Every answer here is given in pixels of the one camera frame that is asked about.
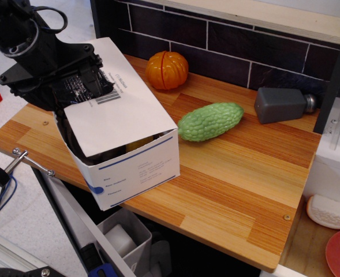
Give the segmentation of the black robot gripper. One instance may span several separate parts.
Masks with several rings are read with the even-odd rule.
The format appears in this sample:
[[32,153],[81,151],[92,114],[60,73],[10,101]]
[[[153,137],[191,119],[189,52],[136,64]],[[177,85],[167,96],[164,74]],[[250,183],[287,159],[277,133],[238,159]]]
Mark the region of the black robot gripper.
[[16,63],[0,75],[11,93],[46,111],[61,109],[58,100],[90,100],[108,94],[101,58],[89,43],[65,43],[57,34],[68,26],[51,28],[30,1],[0,1],[0,52]]

